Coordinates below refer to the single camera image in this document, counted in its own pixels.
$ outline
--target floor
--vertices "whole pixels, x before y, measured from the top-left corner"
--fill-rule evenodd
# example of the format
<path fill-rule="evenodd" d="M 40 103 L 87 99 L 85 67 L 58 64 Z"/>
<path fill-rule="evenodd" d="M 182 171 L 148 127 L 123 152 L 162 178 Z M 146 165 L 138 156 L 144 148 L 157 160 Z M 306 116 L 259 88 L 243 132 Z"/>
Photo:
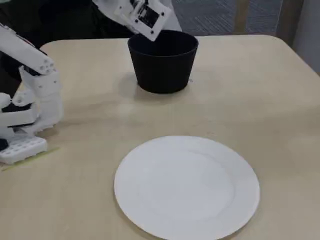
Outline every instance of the floor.
<path fill-rule="evenodd" d="M 182 29 L 193 35 L 231 33 L 237 0 L 172 0 Z M 251 0 L 246 32 L 276 31 L 282 0 Z"/>

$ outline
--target plate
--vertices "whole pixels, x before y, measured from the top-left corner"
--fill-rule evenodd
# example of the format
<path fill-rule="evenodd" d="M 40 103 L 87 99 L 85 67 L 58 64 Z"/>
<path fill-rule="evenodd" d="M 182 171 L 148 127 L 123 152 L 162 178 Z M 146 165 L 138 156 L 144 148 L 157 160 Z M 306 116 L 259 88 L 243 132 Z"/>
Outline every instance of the plate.
<path fill-rule="evenodd" d="M 214 240 L 250 220 L 260 187 L 250 165 L 221 143 L 165 136 L 123 159 L 114 194 L 124 214 L 147 233 L 167 240 Z"/>

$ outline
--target black bowl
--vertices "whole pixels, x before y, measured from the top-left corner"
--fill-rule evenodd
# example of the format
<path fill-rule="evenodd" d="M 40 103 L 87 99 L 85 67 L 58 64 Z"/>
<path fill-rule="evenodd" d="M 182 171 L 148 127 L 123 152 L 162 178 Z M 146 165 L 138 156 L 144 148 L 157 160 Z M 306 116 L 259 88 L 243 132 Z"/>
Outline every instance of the black bowl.
<path fill-rule="evenodd" d="M 142 34 L 128 41 L 139 86 L 151 93 L 170 94 L 189 81 L 198 40 L 187 33 L 163 30 L 152 42 Z"/>

